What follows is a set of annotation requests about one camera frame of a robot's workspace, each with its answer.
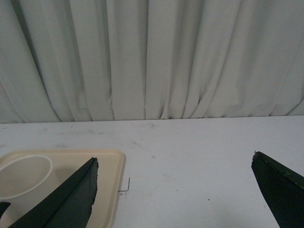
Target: table surface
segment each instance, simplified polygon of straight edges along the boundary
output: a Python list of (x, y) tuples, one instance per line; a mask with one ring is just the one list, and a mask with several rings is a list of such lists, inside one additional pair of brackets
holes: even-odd
[(278, 228), (252, 156), (304, 175), (304, 116), (0, 124), (0, 156), (56, 148), (123, 151), (113, 228)]

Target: white cup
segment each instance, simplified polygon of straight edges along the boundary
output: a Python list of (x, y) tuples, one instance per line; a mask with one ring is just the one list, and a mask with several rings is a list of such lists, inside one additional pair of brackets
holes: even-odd
[(4, 212), (13, 223), (59, 186), (52, 160), (44, 155), (30, 155), (0, 168), (0, 201), (10, 202)]

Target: beige tray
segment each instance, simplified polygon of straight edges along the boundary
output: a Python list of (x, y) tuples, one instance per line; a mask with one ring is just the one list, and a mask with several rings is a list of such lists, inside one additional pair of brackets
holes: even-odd
[[(43, 154), (52, 159), (55, 172), (60, 182), (64, 182), (92, 157), (98, 159), (97, 195), (87, 228), (109, 228), (114, 215), (117, 191), (124, 165), (124, 154), (119, 150), (20, 150), (8, 153), (0, 158), (0, 167), (26, 155)], [(5, 228), (11, 221), (3, 214), (0, 228)]]

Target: scuff mark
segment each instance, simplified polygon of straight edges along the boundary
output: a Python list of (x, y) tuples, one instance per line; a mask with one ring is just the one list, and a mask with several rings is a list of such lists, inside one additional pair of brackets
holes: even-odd
[(57, 144), (56, 147), (58, 148), (67, 148), (68, 146), (65, 144)]
[(135, 140), (132, 140), (131, 142), (132, 142), (134, 145), (136, 145), (136, 146), (139, 146), (139, 147), (141, 146), (141, 145), (140, 145), (140, 144), (138, 144), (138, 142), (137, 142), (137, 141), (135, 141)]

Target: curtain fold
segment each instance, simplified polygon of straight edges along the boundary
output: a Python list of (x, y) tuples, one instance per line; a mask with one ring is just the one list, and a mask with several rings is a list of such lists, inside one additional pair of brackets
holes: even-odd
[(304, 114), (304, 1), (0, 1), (0, 123)]

